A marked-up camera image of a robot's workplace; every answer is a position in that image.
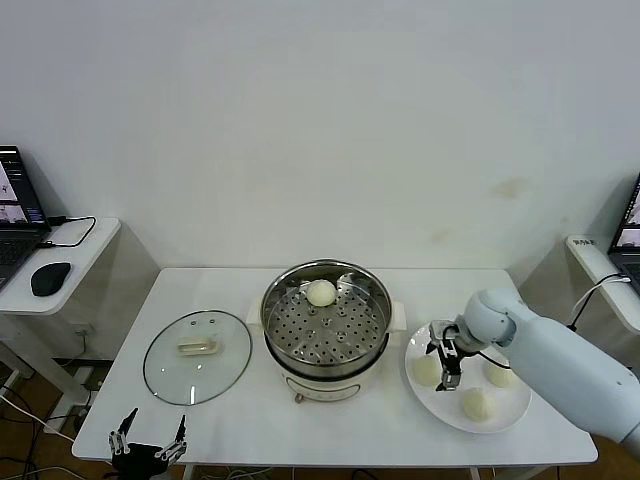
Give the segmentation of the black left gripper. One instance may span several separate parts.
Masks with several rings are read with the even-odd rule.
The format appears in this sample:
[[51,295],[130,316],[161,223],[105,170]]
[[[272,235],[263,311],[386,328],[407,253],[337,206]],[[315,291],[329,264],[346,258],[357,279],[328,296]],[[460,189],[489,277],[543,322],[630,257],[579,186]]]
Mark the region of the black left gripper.
[[116,430],[109,433],[111,465],[110,476],[116,479],[147,480],[169,469],[169,460],[178,460],[187,448],[186,416],[183,415],[172,443],[166,447],[127,442],[127,434],[138,412],[134,408]]

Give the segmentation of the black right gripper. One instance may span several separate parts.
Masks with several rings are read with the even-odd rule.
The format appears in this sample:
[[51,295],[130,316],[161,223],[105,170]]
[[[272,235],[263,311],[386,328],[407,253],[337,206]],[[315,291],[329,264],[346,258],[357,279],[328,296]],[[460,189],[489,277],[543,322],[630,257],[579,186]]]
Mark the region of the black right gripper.
[[442,374],[440,383],[435,391],[455,391],[461,380],[461,363],[465,354],[461,353],[455,343],[459,336],[457,326],[445,326],[441,332],[441,339],[431,339],[426,347],[426,355],[438,352]]

